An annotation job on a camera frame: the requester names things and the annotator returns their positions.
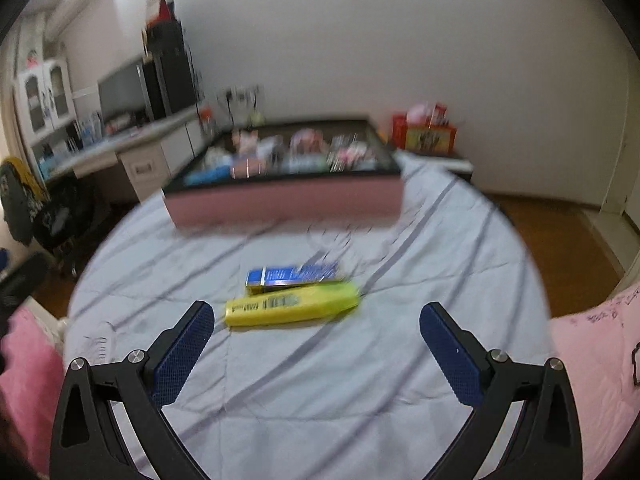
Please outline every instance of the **open box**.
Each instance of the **open box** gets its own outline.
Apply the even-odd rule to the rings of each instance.
[[[163,188],[164,203],[176,226],[400,214],[400,168],[368,118],[295,120],[253,130],[257,130],[260,145],[270,137],[282,138],[280,149],[273,150],[269,160],[238,157],[229,129],[217,134]],[[321,132],[322,147],[301,154],[298,141],[306,134],[296,135],[300,130]],[[364,150],[364,144],[366,154],[345,164],[346,153]],[[227,166],[231,168],[228,175]],[[202,178],[212,170],[223,170],[224,175],[213,181]]]

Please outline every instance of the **pink blanket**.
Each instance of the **pink blanket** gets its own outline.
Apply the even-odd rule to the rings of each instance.
[[[0,389],[15,426],[26,444],[27,460],[49,473],[51,430],[64,380],[62,357],[24,306],[11,318],[2,340],[7,370]]]
[[[592,480],[640,412],[631,359],[640,342],[640,284],[591,310],[551,320],[551,332],[578,409],[583,478]]]

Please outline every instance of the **round table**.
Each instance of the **round table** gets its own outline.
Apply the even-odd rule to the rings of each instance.
[[[146,349],[196,300],[216,329],[164,414],[212,479],[418,479],[470,413],[418,329],[439,301],[487,349],[542,364],[552,345],[535,265],[510,222],[465,182],[399,153],[393,224],[273,222],[177,230],[157,194],[101,246],[70,305],[65,361]],[[226,300],[251,269],[340,261],[362,302],[340,321],[229,330]],[[122,407],[122,433],[154,475]],[[514,406],[481,470],[497,465]]]

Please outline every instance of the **blue gripper pad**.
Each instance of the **blue gripper pad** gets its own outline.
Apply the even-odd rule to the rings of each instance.
[[[173,344],[153,371],[151,398],[158,408],[175,402],[189,377],[207,341],[213,334],[215,316],[212,307],[204,302],[195,312],[181,332],[175,336]],[[180,328],[181,323],[172,329]]]
[[[420,313],[422,338],[427,343],[460,403],[465,406],[478,407],[482,404],[484,396],[481,388],[480,369],[453,330],[438,313],[438,308],[442,309],[438,303],[429,303],[422,308]],[[442,311],[444,316],[449,316],[443,309]],[[462,332],[457,325],[455,327],[459,332]]]

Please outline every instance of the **pink fabric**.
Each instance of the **pink fabric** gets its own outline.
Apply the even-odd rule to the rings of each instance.
[[[220,222],[397,217],[402,209],[399,176],[255,182],[170,193],[164,197],[177,227]]]
[[[62,357],[26,307],[20,307],[10,323],[2,340],[7,370],[0,376],[0,388],[26,443],[27,459],[47,475],[51,430],[64,380]]]
[[[592,480],[640,412],[631,361],[640,342],[640,284],[591,310],[551,320],[551,333],[578,409],[583,478]]]

